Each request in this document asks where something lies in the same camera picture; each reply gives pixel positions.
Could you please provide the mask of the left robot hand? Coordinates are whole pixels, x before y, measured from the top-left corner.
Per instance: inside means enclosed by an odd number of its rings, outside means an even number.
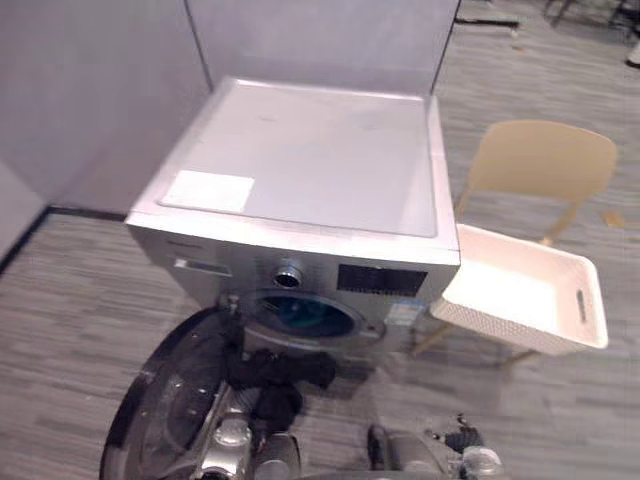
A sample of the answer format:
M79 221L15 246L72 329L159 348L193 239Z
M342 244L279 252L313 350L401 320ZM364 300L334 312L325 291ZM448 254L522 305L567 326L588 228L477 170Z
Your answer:
M269 436L286 432L303 406L303 396L294 385L269 385L263 388L251 413L255 430Z

